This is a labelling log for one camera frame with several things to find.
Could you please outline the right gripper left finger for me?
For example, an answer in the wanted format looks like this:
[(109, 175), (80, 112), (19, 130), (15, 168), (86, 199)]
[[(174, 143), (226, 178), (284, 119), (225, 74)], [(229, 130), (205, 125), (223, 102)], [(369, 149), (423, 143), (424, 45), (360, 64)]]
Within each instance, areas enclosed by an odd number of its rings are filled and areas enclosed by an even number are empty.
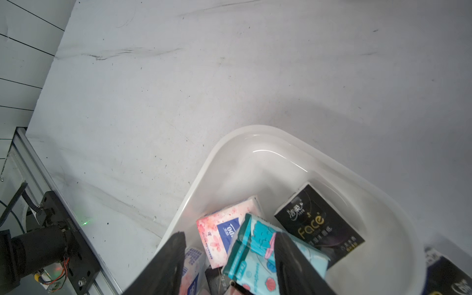
[(182, 281), (185, 250), (184, 232), (174, 233), (124, 294), (177, 295)]

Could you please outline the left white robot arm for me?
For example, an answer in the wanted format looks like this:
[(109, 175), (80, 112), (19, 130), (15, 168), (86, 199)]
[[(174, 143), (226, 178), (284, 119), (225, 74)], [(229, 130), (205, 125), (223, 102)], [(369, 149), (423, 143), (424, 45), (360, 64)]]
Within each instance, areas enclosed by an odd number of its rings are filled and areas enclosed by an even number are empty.
[[(22, 234), (11, 236), (10, 230), (1, 231), (1, 294), (5, 295), (18, 287), (22, 278), (34, 274), (35, 280), (47, 287), (54, 286), (69, 275), (70, 248), (73, 238), (72, 227), (65, 222), (53, 222), (51, 210), (37, 206), (27, 194), (28, 183), (23, 182), (10, 202), (1, 204), (5, 210), (1, 215), (4, 224), (9, 215), (15, 216), (13, 208), (20, 198), (28, 207), (44, 218), (39, 229), (27, 232), (20, 225)], [(53, 263), (62, 263), (61, 274), (50, 280), (44, 280), (41, 269)]]

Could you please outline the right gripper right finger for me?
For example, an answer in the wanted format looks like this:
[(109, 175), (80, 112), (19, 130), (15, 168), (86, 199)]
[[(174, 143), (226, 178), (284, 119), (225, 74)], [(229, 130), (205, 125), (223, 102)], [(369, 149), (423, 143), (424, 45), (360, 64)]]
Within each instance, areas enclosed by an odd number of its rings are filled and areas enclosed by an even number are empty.
[(274, 254), (281, 295), (335, 295), (288, 234), (276, 234)]

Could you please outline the teal tissue pack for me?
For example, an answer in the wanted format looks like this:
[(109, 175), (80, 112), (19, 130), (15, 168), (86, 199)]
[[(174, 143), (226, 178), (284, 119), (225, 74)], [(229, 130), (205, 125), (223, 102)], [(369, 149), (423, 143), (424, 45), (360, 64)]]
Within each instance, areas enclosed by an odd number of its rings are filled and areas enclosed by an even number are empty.
[(265, 220), (246, 214), (233, 238), (223, 274), (254, 295), (281, 295), (274, 254), (275, 236), (286, 233), (312, 267), (325, 279), (329, 258)]

